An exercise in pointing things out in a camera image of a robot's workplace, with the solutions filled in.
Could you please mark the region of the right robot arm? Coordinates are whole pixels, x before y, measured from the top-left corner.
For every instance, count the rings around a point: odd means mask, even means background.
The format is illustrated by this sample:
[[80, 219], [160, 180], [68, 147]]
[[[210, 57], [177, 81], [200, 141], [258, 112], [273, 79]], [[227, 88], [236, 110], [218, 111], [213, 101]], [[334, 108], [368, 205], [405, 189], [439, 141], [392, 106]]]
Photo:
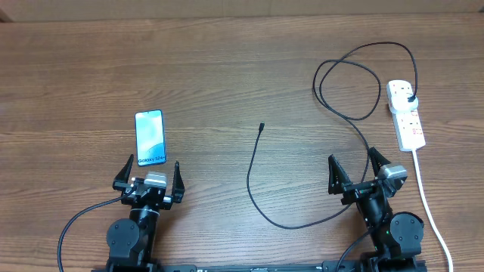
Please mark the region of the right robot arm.
[[369, 150], [375, 177], [354, 184], [335, 156], [328, 157], [328, 193], [341, 195], [345, 206], [356, 204], [367, 231], [337, 261], [322, 263], [323, 271], [426, 271], [418, 261], [424, 222], [411, 212], [392, 211], [389, 199], [402, 188], [408, 172], [375, 148]]

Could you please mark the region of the white charger plug adapter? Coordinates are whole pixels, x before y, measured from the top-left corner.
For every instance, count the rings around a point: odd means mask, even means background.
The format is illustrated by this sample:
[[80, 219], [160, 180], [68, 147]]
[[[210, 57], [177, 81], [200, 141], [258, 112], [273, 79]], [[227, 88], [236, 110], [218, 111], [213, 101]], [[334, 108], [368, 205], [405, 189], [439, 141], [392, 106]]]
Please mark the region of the white charger plug adapter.
[[416, 97], [413, 101], [409, 99], [413, 98], [411, 95], [410, 97], [407, 94], [393, 94], [391, 93], [389, 97], [389, 110], [392, 114], [400, 114], [410, 112], [412, 110], [416, 110], [419, 105], [419, 100]]

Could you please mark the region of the Samsung Galaxy smartphone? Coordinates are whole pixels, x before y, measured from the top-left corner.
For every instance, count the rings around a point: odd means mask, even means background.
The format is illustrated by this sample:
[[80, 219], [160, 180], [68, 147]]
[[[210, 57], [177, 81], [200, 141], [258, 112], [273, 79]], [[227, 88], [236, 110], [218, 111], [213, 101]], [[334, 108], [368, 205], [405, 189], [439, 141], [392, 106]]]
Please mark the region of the Samsung Galaxy smartphone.
[[135, 114], [137, 163], [139, 166], [166, 162], [166, 141], [161, 110], [150, 110]]

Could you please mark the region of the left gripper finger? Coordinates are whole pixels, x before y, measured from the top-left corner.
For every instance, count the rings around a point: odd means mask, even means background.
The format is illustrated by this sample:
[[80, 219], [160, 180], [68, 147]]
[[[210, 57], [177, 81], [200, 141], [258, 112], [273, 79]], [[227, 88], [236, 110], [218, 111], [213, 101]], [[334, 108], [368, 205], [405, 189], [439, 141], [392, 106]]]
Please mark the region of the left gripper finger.
[[182, 200], [185, 194], [185, 185], [182, 180], [179, 161], [175, 162], [174, 178], [172, 184], [172, 198], [174, 200]]
[[130, 172], [132, 170], [132, 163], [134, 160], [134, 155], [131, 154], [126, 162], [126, 164], [122, 167], [116, 177], [113, 179], [114, 182], [127, 182], [130, 176]]

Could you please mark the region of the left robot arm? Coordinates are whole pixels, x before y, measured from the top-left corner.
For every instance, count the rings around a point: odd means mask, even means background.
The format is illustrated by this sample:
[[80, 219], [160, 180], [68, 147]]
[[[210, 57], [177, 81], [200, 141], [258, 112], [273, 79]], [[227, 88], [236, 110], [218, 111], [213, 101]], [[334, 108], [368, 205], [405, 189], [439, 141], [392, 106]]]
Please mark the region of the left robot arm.
[[113, 189], [121, 192], [119, 201], [130, 207], [128, 218], [113, 222], [106, 235], [109, 246], [107, 271], [162, 271], [162, 264], [152, 257], [157, 222], [162, 210], [180, 203], [185, 193], [180, 165], [174, 165], [172, 191], [167, 192], [164, 173], [148, 172], [144, 178], [129, 183], [134, 156], [113, 179]]

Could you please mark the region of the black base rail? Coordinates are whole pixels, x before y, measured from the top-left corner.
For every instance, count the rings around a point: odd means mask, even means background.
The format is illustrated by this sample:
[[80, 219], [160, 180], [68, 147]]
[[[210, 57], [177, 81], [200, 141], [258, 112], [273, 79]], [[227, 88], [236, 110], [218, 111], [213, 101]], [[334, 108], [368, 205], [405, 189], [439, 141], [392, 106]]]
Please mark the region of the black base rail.
[[[155, 266], [154, 268], [149, 267], [128, 267], [128, 268], [116, 268], [114, 270], [108, 270], [107, 268], [98, 268], [91, 271], [95, 272], [105, 272], [105, 271], [165, 271], [165, 272], [334, 272], [336, 271], [338, 261], [323, 261], [320, 264], [261, 264], [255, 266], [249, 265], [230, 265], [230, 266], [212, 266], [212, 267], [197, 267], [192, 264], [183, 265], [164, 265]], [[417, 261], [416, 265], [413, 266], [412, 263], [409, 264], [399, 264], [400, 266], [390, 266], [389, 262], [385, 263], [381, 261], [378, 264], [378, 270], [376, 271], [417, 271], [423, 272], [427, 271], [427, 266], [425, 261]], [[343, 261], [340, 264], [338, 271], [342, 272], [356, 272], [356, 271], [369, 271], [364, 270], [359, 264], [359, 261]]]

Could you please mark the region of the white power strip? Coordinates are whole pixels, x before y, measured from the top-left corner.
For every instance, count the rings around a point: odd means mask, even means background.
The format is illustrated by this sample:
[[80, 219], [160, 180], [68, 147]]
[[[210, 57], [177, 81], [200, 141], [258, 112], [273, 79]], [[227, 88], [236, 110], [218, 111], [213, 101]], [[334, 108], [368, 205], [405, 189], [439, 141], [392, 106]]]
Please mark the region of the white power strip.
[[[388, 105], [391, 93], [407, 94], [408, 97], [414, 94], [411, 83], [404, 80], [389, 81], [386, 85], [386, 93]], [[406, 113], [392, 114], [392, 120], [401, 151], [412, 152], [426, 145], [417, 109]]]

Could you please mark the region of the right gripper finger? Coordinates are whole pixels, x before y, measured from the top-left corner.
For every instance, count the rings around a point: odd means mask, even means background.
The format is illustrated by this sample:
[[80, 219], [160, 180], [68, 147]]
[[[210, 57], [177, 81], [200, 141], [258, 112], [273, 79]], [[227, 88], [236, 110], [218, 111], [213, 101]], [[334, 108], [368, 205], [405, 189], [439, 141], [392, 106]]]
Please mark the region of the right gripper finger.
[[352, 185], [352, 182], [334, 155], [328, 157], [329, 181], [328, 193], [341, 194], [345, 188]]
[[372, 164], [374, 176], [377, 177], [381, 168], [384, 165], [388, 165], [391, 162], [384, 157], [375, 147], [371, 147], [368, 151], [368, 155]]

